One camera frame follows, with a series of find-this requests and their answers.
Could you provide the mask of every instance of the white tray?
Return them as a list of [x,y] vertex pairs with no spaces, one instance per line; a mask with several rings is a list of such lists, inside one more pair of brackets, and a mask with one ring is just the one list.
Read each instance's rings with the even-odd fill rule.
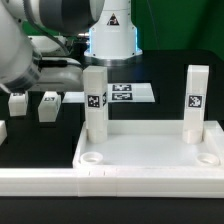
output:
[[[183,121],[109,121],[108,141],[91,144],[83,126],[73,166],[79,196],[224,197],[224,133],[205,122],[203,142],[182,141]],[[98,152],[103,164],[82,164]]]

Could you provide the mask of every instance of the cable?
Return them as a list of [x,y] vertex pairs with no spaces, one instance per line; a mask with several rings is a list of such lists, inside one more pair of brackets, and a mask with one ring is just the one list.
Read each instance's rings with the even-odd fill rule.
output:
[[30,23],[30,25],[37,30],[38,32],[40,32],[41,34],[43,34],[44,36],[48,37],[49,39],[51,39],[52,41],[54,41],[55,43],[57,43],[62,50],[64,51],[65,56],[69,55],[69,51],[66,48],[66,46],[59,41],[57,38],[55,38],[54,36],[52,36],[51,34],[49,34],[48,32],[46,32],[45,30],[43,30],[42,28],[40,28],[35,22],[34,22],[34,18],[33,15],[31,13],[31,6],[30,6],[30,0],[23,0],[23,7],[24,7],[24,12],[27,18],[27,21]]
[[150,15],[151,15],[151,18],[152,18],[152,24],[153,24],[154,35],[155,35],[155,39],[156,39],[157,50],[160,50],[158,30],[157,30],[156,21],[155,21],[155,17],[154,17],[153,11],[152,11],[152,6],[151,6],[151,3],[150,3],[150,0],[147,0],[147,4],[148,4],[149,12],[150,12]]

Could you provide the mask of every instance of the warning label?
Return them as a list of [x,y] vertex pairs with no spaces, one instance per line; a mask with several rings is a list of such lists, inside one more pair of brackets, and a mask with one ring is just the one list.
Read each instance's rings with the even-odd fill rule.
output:
[[111,16],[109,22],[107,23],[108,26],[120,26],[117,17],[115,16],[115,14],[113,13],[113,15]]

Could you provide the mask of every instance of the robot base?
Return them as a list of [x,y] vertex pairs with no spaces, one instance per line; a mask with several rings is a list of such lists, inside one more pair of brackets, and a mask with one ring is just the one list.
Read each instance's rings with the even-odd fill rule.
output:
[[114,67],[114,66],[125,66],[129,64],[137,64],[142,61],[142,55],[137,55],[127,59],[99,59],[94,57],[85,56],[87,64]]

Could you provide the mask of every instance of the white pillar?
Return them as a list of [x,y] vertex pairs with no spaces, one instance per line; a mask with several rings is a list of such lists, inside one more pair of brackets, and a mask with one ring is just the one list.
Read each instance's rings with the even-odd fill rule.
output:
[[107,68],[90,66],[84,71],[84,92],[88,139],[102,143],[107,140]]
[[183,140],[188,144],[202,141],[209,66],[190,65],[187,74]]

